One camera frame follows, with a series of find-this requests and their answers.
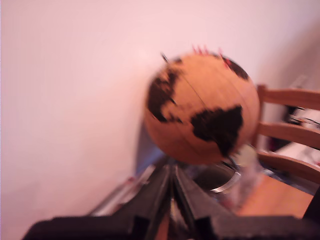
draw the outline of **black continent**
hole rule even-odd
[[[235,146],[243,121],[240,105],[226,111],[221,108],[206,109],[196,113],[190,120],[193,134],[206,142],[216,142],[224,157]]]

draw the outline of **table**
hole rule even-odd
[[[302,218],[313,196],[267,175],[253,189],[238,216],[292,215]]]

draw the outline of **black object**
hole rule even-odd
[[[320,190],[303,219],[238,217],[176,165],[156,169],[139,193],[111,216],[59,217],[34,224],[24,240],[153,240],[174,197],[195,240],[318,240]]]

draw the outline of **wooden chair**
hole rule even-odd
[[[302,89],[268,89],[265,85],[259,85],[257,92],[260,100],[260,113],[259,123],[252,138],[254,147],[257,147],[258,135],[261,134],[320,149],[319,129],[310,129],[290,123],[266,123],[261,121],[264,102],[320,111],[320,92]],[[260,161],[274,169],[289,172],[320,184],[319,167],[276,153],[257,151],[257,154]]]

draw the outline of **orange globe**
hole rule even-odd
[[[149,87],[144,122],[158,147],[178,161],[212,164],[246,143],[259,98],[248,74],[216,54],[169,61]]]

